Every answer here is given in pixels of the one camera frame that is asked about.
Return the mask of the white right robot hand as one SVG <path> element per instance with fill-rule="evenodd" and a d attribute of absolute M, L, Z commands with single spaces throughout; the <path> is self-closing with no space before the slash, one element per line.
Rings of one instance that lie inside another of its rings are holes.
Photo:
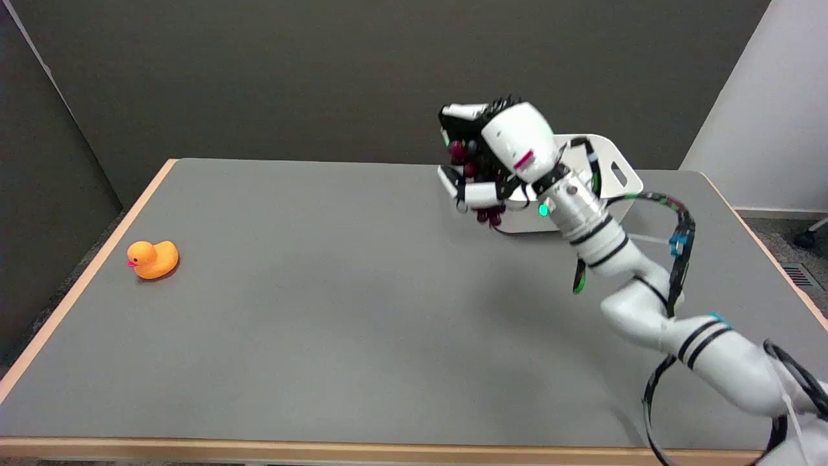
<path fill-rule="evenodd" d="M 514 192 L 541 199 L 567 174 L 547 119 L 521 98 L 446 104 L 438 121 L 450 154 L 438 177 L 459 212 L 500 214 Z"/>

